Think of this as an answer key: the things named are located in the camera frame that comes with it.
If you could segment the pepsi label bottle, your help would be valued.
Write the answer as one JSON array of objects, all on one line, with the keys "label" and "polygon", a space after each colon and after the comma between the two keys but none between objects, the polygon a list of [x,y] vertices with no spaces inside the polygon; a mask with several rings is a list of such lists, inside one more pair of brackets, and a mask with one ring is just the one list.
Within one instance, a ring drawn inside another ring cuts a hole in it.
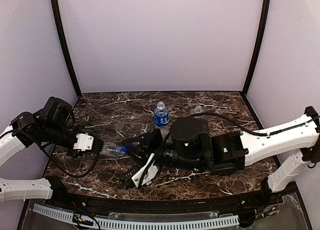
[{"label": "pepsi label bottle", "polygon": [[104,143],[100,155],[108,158],[120,158],[129,154],[129,150],[116,143]]}]

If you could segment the blue label water bottle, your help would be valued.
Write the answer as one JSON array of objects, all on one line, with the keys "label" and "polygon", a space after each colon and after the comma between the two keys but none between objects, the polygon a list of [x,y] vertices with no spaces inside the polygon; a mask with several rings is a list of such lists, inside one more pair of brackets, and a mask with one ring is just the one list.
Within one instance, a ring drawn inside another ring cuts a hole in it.
[{"label": "blue label water bottle", "polygon": [[159,128],[165,128],[169,124],[169,111],[163,101],[159,101],[154,110],[154,123]]}]

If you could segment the clear plastic bottle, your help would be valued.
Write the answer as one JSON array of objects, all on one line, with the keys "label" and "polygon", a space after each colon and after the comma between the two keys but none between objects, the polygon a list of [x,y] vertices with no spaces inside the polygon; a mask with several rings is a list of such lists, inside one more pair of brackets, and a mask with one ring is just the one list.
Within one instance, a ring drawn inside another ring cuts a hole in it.
[{"label": "clear plastic bottle", "polygon": [[205,111],[203,110],[202,106],[201,105],[197,105],[195,108],[193,108],[191,111],[190,111],[190,114],[193,115],[193,114],[200,114],[200,113],[204,113]]}]

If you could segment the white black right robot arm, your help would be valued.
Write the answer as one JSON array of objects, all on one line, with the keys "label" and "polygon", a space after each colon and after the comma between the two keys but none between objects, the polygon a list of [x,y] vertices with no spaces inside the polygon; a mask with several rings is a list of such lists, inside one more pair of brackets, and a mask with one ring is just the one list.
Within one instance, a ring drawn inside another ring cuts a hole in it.
[{"label": "white black right robot arm", "polygon": [[211,136],[206,113],[178,118],[166,136],[159,129],[123,140],[126,153],[135,161],[122,184],[125,188],[149,185],[162,167],[210,172],[228,176],[268,157],[290,152],[290,156],[261,187],[267,194],[284,190],[304,168],[320,160],[320,117],[307,107],[299,118],[267,129]]}]

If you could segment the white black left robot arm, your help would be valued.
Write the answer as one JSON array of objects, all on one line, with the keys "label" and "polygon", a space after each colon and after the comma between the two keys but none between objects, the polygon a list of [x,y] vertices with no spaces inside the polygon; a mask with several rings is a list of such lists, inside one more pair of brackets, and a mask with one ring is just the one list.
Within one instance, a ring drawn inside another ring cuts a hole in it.
[{"label": "white black left robot arm", "polygon": [[[3,165],[11,157],[35,144],[55,165],[58,163],[46,151],[49,145],[67,149],[73,158],[86,153],[94,153],[98,158],[104,142],[83,131],[82,126],[66,125],[67,120],[75,120],[73,107],[66,101],[50,97],[45,106],[35,113],[23,112],[15,117],[0,135],[0,163]],[[35,180],[0,180],[0,201],[45,199],[49,200],[67,193],[67,189],[57,176]]]}]

